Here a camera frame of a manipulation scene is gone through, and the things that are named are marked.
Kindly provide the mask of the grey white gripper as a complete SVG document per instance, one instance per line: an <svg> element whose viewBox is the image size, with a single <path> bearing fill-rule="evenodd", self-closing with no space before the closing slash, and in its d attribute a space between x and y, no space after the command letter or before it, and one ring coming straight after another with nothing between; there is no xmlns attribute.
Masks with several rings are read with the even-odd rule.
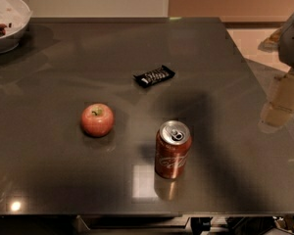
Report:
<svg viewBox="0 0 294 235"><path fill-rule="evenodd" d="M278 57L282 63L294 68L294 12L282 26ZM264 133L275 133L291 119L292 113L288 111L294 112L294 69L273 78L268 100L270 103L264 104L258 127Z"/></svg>

